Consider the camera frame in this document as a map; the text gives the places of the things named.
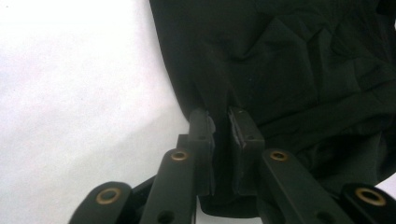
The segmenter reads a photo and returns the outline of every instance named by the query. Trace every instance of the black fabric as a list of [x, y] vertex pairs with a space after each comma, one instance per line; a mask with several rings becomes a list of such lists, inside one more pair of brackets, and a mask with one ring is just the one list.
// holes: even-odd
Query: black fabric
[[204, 212], [274, 214], [231, 189], [230, 105], [245, 108], [267, 147], [294, 153], [330, 193], [376, 184], [396, 168], [396, 35], [374, 0], [150, 0], [163, 59], [187, 117], [215, 122], [216, 193]]

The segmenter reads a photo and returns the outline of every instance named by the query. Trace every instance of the wrinkled fabric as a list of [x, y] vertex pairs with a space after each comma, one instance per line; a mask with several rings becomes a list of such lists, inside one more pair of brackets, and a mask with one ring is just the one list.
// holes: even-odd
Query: wrinkled fabric
[[282, 221], [256, 209], [276, 214], [270, 196], [233, 194], [229, 106], [246, 109], [267, 148], [292, 152], [333, 195], [395, 172], [396, 35], [376, 1], [150, 3], [184, 115], [203, 107], [216, 125], [216, 192], [201, 198], [204, 212]]

